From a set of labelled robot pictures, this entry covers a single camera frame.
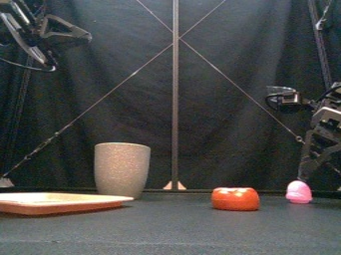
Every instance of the red tomato toy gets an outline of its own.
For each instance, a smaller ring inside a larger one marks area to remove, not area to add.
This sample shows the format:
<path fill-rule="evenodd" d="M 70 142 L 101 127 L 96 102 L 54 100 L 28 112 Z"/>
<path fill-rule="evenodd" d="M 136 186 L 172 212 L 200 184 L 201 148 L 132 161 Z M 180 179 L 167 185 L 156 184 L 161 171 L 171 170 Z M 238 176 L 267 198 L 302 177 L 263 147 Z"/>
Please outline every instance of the red tomato toy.
<path fill-rule="evenodd" d="M 250 187 L 218 187 L 211 193 L 214 209 L 254 211 L 259 208 L 259 196 Z"/>

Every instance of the black table surface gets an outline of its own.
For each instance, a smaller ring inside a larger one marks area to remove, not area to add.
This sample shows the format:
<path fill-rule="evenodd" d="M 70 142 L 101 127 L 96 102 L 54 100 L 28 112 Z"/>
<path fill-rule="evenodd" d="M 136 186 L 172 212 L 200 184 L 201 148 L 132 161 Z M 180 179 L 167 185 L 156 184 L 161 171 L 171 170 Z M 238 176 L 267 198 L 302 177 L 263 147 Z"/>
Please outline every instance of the black table surface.
<path fill-rule="evenodd" d="M 211 208 L 208 194 L 144 193 L 116 209 L 50 216 L 0 213 L 0 254 L 341 254 L 341 200 L 256 211 Z"/>

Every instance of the gray cup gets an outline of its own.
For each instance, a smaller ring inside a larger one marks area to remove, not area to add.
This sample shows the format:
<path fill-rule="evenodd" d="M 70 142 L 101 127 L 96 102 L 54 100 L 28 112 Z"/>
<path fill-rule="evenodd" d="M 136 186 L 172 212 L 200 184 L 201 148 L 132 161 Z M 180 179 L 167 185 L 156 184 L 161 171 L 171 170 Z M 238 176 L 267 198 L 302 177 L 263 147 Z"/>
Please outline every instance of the gray cup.
<path fill-rule="evenodd" d="M 95 182 L 105 195 L 139 199 L 145 187 L 151 148 L 125 142 L 105 142 L 95 146 Z"/>

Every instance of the pink toy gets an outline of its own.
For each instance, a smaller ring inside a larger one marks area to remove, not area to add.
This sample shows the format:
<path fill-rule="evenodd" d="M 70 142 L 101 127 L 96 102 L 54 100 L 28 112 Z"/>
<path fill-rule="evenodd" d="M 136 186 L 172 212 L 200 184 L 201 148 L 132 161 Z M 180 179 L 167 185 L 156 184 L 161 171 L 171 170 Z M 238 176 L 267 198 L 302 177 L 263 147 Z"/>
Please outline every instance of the pink toy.
<path fill-rule="evenodd" d="M 310 187 L 300 180 L 294 180 L 286 188 L 286 199 L 291 203 L 308 203 L 312 200 Z"/>

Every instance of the plastic tray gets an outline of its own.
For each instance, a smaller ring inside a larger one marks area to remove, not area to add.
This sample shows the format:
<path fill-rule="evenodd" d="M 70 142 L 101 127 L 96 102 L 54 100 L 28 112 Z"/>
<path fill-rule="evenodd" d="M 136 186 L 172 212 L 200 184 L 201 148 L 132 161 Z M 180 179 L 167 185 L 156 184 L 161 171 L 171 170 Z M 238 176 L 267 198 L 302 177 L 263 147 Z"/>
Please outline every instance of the plastic tray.
<path fill-rule="evenodd" d="M 120 207 L 127 196 L 24 192 L 0 193 L 0 211 L 24 215 L 44 215 Z"/>

